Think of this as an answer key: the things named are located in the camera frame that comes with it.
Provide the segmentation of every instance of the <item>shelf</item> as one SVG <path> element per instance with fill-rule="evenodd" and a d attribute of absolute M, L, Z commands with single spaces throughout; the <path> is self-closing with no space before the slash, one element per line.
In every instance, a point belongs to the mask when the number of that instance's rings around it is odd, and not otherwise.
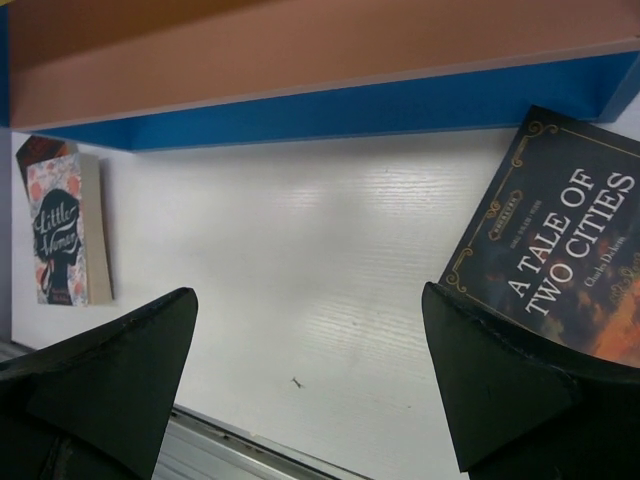
<path fill-rule="evenodd" d="M 598 118 L 607 106 L 604 97 L 616 92 L 611 86 L 627 76 L 637 57 L 621 61 L 615 54 L 640 50 L 635 0 L 488 0 L 482 8 L 469 8 L 462 0 L 197 0 L 188 5 L 167 0 L 153 8 L 142 0 L 20 0 L 8 9 L 12 128 L 102 122 L 51 133 L 131 150 L 393 132 L 384 121 L 358 125 L 351 120 L 336 131 L 326 128 L 372 98 L 379 111 L 366 114 L 387 117 L 387 123 L 393 123 L 387 112 L 413 115 L 410 107 L 418 101 L 424 118 L 396 126 L 399 131 L 507 125 L 519 121 L 512 117 L 526 109 L 528 97 L 553 101 L 566 96 L 561 90 L 570 82 L 575 98 L 565 102 L 564 113 Z M 568 70 L 562 62 L 609 56 L 613 59 Z M 544 68 L 531 72 L 521 71 L 522 66 Z M 500 81 L 469 73 L 494 69 L 502 69 Z M 550 70 L 557 78 L 545 76 Z M 521 85 L 524 77 L 537 87 Z M 445 80 L 428 82 L 437 79 Z M 421 80 L 426 83 L 411 83 Z M 549 82 L 557 81 L 562 86 L 554 90 Z M 501 82 L 525 94 L 500 101 Z M 387 88 L 362 91 L 371 85 Z M 476 87 L 465 96 L 469 85 Z M 601 85 L 608 90 L 597 90 Z M 314 98 L 310 92 L 326 96 Z M 443 104 L 462 94 L 469 110 L 479 112 L 488 109 L 482 101 L 488 98 L 497 114 L 456 116 L 455 102 L 448 108 L 430 103 L 436 94 Z M 274 98 L 290 99 L 289 104 Z M 325 116 L 320 112 L 314 125 L 297 130 L 288 125 L 327 103 L 333 109 Z M 252 108 L 231 112 L 240 115 L 236 119 L 214 107 L 223 104 Z M 155 139 L 145 133 L 149 121 L 158 131 L 154 114 L 185 111 L 197 115 L 173 117 L 171 128 L 163 128 L 179 130 L 194 122 L 219 128 L 229 118 L 242 124 L 245 115 L 254 119 L 249 129 L 283 127 L 266 138 L 216 138 L 211 132 L 192 138 L 183 132 L 184 138 L 167 145 L 161 141 L 165 132 Z M 145 120 L 108 122 L 123 118 Z M 165 117 L 159 125 L 166 122 Z"/>
<path fill-rule="evenodd" d="M 638 125 L 640 97 L 607 128 L 640 140 Z M 513 136 L 144 155 L 81 145 L 102 159 L 115 294 L 86 309 L 36 303 L 14 169 L 4 190 L 13 190 L 13 338 L 41 348 L 188 285 L 200 313 L 179 405 L 370 478 L 463 480 L 420 292 L 440 277 Z M 26 137 L 13 138 L 15 153 Z"/>

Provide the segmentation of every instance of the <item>a tale of two cities book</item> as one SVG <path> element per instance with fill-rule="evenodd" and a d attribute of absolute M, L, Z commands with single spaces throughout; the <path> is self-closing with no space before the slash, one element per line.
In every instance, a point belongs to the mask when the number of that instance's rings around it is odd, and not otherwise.
<path fill-rule="evenodd" d="M 640 367 L 640 142 L 533 107 L 440 283 Z"/>

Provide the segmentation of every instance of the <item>black plastic piece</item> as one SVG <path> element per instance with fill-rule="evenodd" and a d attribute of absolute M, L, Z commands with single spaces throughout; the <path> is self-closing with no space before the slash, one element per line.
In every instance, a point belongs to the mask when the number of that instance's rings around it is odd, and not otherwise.
<path fill-rule="evenodd" d="M 461 471 L 601 480 L 640 471 L 640 369 L 533 334 L 427 284 L 422 310 Z"/>
<path fill-rule="evenodd" d="M 179 289 L 1 363 L 2 478 L 151 478 L 197 310 L 193 290 Z"/>

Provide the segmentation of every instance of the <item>floral pattern cover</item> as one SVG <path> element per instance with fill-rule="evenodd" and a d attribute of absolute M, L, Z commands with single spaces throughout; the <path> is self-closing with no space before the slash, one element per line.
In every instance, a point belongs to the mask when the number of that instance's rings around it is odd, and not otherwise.
<path fill-rule="evenodd" d="M 85 306 L 89 295 L 79 157 L 31 165 L 27 177 L 38 303 Z"/>

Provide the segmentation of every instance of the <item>decorative gold border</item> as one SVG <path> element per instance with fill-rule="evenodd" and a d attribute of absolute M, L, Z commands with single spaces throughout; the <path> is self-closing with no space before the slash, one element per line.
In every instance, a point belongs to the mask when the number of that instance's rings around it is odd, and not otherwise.
<path fill-rule="evenodd" d="M 505 184 L 507 183 L 507 180 L 509 179 L 513 171 L 516 168 L 520 168 L 522 167 L 522 165 L 524 165 L 522 158 L 520 158 L 522 155 L 522 152 L 524 152 L 524 149 L 529 144 L 529 141 L 532 138 L 538 137 L 547 131 L 552 134 L 555 134 L 555 133 L 558 133 L 558 131 L 560 130 L 557 125 L 553 125 L 553 124 L 544 125 L 542 122 L 539 122 L 538 120 L 534 120 L 533 122 L 529 123 L 529 125 L 527 126 L 527 129 L 529 130 L 529 132 L 531 132 L 530 135 L 525 135 L 522 138 L 522 140 L 520 140 L 520 143 L 518 144 L 518 148 L 516 148 L 515 153 L 511 157 L 511 167 L 509 168 L 509 171 L 502 179 L 502 183 L 500 183 L 500 186 L 496 190 L 496 194 L 494 195 L 493 200 L 489 205 L 489 209 L 482 217 L 482 220 L 480 220 L 480 222 L 478 223 L 478 227 L 476 228 L 475 232 L 473 232 L 473 235 L 471 236 L 469 243 L 465 248 L 462 249 L 462 251 L 460 252 L 460 255 L 458 255 L 458 258 L 456 259 L 456 263 L 453 264 L 451 272 L 446 277 L 447 283 L 449 285 L 453 285 L 454 287 L 456 287 L 458 291 L 461 293 L 465 293 L 467 291 L 467 287 L 460 285 L 460 274 L 458 273 L 458 268 L 460 267 L 460 265 L 462 264 L 462 261 L 466 257 L 470 257 L 471 255 L 473 255 L 473 248 L 471 248 L 471 245 L 473 244 L 473 241 L 476 239 L 476 236 L 478 235 L 478 232 L 480 231 L 480 228 L 482 228 L 482 225 L 484 224 L 484 222 L 487 219 L 494 218 L 497 215 L 498 211 L 500 210 L 500 202 L 498 202 L 498 195 L 500 195 L 500 193 L 502 192 L 502 189 L 504 188 Z"/>
<path fill-rule="evenodd" d="M 584 135 L 582 135 L 582 134 L 580 134 L 578 132 L 574 132 L 572 130 L 567 130 L 566 128 L 561 128 L 560 130 L 562 130 L 563 132 L 570 133 L 571 135 L 575 135 L 576 137 L 584 138 L 585 140 L 589 140 L 590 142 L 597 143 L 598 145 L 609 147 L 609 148 L 611 148 L 613 150 L 618 150 L 619 152 L 626 153 L 627 155 L 631 155 L 632 157 L 640 158 L 640 155 L 638 155 L 637 153 L 627 152 L 626 150 L 623 150 L 623 149 L 618 148 L 618 147 L 614 147 L 613 145 L 609 145 L 608 143 L 601 142 L 600 140 L 596 140 L 595 138 L 585 137 Z"/>
<path fill-rule="evenodd" d="M 454 287 L 456 287 L 460 293 L 466 292 L 467 287 L 460 286 L 460 274 L 458 273 L 458 267 L 466 257 L 470 257 L 471 255 L 473 255 L 472 248 L 469 248 L 469 247 L 463 248 L 462 251 L 460 252 L 460 255 L 458 256 L 458 259 L 456 260 L 456 263 L 453 264 L 451 273 L 447 275 L 447 283 L 449 285 L 453 285 Z"/>

